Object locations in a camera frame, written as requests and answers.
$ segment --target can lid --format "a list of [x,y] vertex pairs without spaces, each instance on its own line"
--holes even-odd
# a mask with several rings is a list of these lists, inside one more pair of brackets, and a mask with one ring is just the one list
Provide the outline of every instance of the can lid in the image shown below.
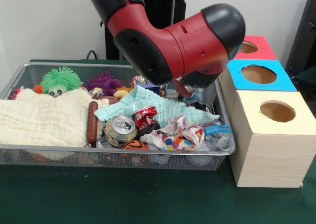
[[140,108],[140,109],[136,110],[133,114],[136,114],[136,113],[138,113],[139,111],[142,111],[142,110],[144,110],[144,109],[149,109],[149,108],[152,108],[152,107],[156,109],[156,107],[154,107],[153,105],[147,105],[147,106],[145,106],[145,107],[143,107],[143,108]]
[[113,146],[106,140],[105,137],[100,137],[95,142],[95,147],[96,148],[113,148]]
[[123,135],[131,134],[136,128],[135,122],[124,115],[113,117],[111,125],[115,132]]

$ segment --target soda can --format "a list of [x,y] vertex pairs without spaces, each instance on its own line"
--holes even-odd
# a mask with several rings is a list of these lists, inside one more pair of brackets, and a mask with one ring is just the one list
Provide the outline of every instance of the soda can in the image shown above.
[[134,112],[132,118],[136,127],[141,131],[150,124],[155,123],[153,116],[157,115],[156,107],[153,105],[145,106]]
[[109,120],[103,131],[108,140],[113,139],[117,141],[117,143],[112,141],[111,144],[119,148],[122,148],[123,144],[133,140],[138,134],[134,121],[124,115],[118,115]]
[[141,108],[134,112],[132,118],[139,130],[136,139],[139,140],[141,136],[145,134],[150,134],[152,130],[160,129],[160,124],[153,119],[155,115],[157,115],[157,111],[156,108],[152,105],[145,106],[144,108]]
[[[101,137],[97,139],[95,142],[95,147],[97,148],[116,148],[113,145],[111,145],[105,137]],[[104,153],[104,152],[92,152],[91,158],[101,164],[108,164],[112,162],[118,161],[119,155],[116,153]]]

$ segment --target yellow box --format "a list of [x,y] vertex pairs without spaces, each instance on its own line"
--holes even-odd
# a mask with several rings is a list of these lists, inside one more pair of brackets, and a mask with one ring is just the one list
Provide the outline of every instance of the yellow box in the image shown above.
[[316,154],[316,120],[299,92],[235,90],[230,156],[238,187],[299,187]]

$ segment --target stacked boxes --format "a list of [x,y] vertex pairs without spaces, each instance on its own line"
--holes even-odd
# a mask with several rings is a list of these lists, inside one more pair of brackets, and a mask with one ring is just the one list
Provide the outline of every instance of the stacked boxes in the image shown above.
[[316,120],[264,38],[245,40],[257,50],[238,53],[221,78],[237,186],[299,187],[316,154]]

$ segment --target wire mesh basket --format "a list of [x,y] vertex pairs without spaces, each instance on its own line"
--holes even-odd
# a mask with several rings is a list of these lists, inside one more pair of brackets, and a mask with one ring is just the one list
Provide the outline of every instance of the wire mesh basket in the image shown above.
[[[109,71],[115,78],[120,79],[126,87],[130,87],[131,79],[139,75],[129,65],[30,62],[22,65],[15,72],[1,93],[0,99],[8,98],[14,89],[21,86],[33,88],[34,85],[41,83],[47,72],[60,66],[71,67],[83,82],[95,74]],[[168,99],[178,97],[178,93],[171,84],[167,87],[165,97]],[[218,81],[206,88],[203,103],[207,104],[213,113],[221,115],[223,124],[229,124]],[[0,144],[0,164],[214,171],[221,165],[225,156],[230,155],[234,150],[234,141],[233,149],[230,151],[125,150],[57,147],[45,146],[45,144],[43,146]]]

